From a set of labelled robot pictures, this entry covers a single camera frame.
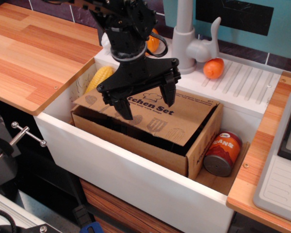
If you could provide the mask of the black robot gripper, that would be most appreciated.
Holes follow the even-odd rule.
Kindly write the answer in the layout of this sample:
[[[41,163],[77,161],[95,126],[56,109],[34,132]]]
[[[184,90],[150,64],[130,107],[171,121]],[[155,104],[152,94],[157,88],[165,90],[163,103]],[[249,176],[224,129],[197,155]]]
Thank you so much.
[[[133,120],[128,97],[159,87],[164,102],[170,107],[175,102],[176,83],[180,79],[177,58],[149,58],[146,47],[131,58],[119,57],[112,46],[107,47],[119,62],[116,72],[98,85],[105,104],[113,105],[125,120]]]

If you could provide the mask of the orange toy pumpkin behind arm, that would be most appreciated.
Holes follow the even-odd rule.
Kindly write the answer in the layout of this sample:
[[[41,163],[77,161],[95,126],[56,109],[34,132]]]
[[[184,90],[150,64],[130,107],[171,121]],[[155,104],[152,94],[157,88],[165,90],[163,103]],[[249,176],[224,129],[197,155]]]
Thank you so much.
[[[149,40],[147,41],[147,49],[150,50],[152,53],[154,53],[158,49],[159,44],[160,44],[159,39],[153,36],[150,36]]]

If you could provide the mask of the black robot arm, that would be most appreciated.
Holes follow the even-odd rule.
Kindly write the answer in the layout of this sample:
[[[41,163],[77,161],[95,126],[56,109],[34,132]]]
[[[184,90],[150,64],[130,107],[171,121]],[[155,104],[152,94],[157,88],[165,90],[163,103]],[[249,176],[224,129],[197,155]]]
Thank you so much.
[[[128,98],[159,87],[164,102],[173,105],[180,79],[179,60],[146,56],[146,42],[157,24],[155,11],[142,0],[85,0],[81,5],[103,28],[111,44],[111,55],[119,62],[116,72],[97,87],[105,104],[131,120]]]

